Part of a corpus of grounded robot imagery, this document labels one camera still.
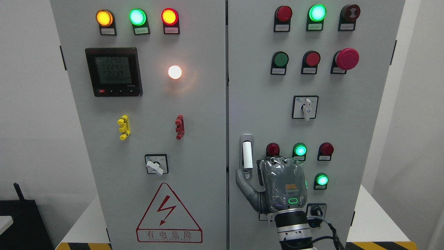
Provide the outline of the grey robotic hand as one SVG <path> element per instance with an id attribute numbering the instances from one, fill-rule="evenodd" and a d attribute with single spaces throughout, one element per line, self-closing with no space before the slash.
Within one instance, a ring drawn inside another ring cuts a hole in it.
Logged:
<path id="1" fill-rule="evenodd" d="M 259 161 L 264 191 L 258 192 L 236 170 L 235 182 L 252 208 L 259 214 L 286 209 L 301 209 L 306 205 L 308 187 L 303 163 L 293 158 L 266 157 Z"/>

